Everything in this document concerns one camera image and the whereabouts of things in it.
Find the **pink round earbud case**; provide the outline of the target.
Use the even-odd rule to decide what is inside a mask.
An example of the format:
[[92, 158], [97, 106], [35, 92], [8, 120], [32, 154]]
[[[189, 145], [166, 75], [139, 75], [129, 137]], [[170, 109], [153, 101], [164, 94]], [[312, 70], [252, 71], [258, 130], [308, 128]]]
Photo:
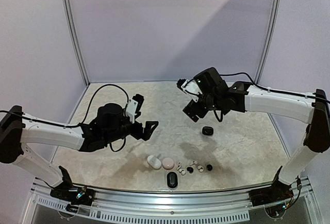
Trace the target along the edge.
[[165, 170], [171, 170], [173, 169], [175, 166], [175, 161], [174, 159], [170, 158], [170, 157], [166, 157], [162, 160], [162, 167]]

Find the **black oval earbud case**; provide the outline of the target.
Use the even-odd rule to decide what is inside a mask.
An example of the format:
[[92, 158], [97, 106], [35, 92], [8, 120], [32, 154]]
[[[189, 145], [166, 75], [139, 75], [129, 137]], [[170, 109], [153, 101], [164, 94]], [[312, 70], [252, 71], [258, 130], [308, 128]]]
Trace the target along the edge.
[[168, 188], [176, 188], [178, 186], [178, 177], [175, 172], [169, 172], [167, 174], [167, 186]]

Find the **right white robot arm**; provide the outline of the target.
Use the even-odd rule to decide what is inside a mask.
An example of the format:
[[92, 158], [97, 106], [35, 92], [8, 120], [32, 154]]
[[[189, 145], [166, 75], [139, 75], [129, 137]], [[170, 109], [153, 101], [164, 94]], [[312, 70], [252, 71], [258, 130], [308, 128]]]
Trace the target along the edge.
[[329, 149], [329, 101], [323, 90], [299, 93], [262, 87], [253, 80], [237, 81], [228, 86], [216, 68], [208, 68], [192, 79], [179, 79], [177, 87], [191, 101], [183, 109], [194, 122], [213, 112], [222, 122], [230, 111], [260, 112], [301, 121], [307, 125], [302, 145], [279, 170], [267, 189], [270, 201], [278, 201], [287, 187], [313, 158]]

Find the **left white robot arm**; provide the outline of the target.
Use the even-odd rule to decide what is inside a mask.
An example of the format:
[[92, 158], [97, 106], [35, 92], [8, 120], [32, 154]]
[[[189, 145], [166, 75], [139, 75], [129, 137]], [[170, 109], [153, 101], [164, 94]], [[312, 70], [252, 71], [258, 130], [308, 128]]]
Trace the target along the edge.
[[97, 110], [88, 124], [65, 125], [38, 119], [14, 106], [1, 120], [1, 163], [13, 164], [42, 179], [65, 200], [73, 200], [77, 190], [68, 171], [50, 165], [28, 145], [38, 143], [65, 147], [79, 152], [94, 152], [112, 147], [117, 140], [131, 136], [147, 141], [158, 121], [137, 122], [140, 105], [131, 101], [126, 108], [108, 103]]

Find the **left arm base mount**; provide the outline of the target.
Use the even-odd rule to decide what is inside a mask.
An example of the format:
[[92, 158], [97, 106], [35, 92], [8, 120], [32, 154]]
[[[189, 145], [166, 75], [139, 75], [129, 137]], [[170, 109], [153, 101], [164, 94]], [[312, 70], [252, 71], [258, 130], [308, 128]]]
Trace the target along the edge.
[[68, 201], [71, 205], [91, 206], [95, 191], [87, 186], [74, 186], [68, 171], [59, 166], [62, 173], [62, 182], [51, 189], [50, 196], [59, 200]]

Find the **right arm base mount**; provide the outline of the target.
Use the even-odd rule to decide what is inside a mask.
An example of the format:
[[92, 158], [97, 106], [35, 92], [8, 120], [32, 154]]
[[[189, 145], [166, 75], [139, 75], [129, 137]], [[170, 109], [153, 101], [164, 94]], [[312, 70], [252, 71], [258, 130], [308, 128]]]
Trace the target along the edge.
[[287, 203], [284, 207], [286, 210], [296, 203], [301, 193], [301, 179], [299, 178], [299, 175], [295, 178], [299, 193], [294, 199], [294, 193], [291, 184], [286, 185], [279, 181], [279, 174], [281, 169], [282, 166], [276, 172], [270, 186], [249, 191], [249, 200], [251, 201], [252, 206], [265, 205], [290, 198], [289, 203]]

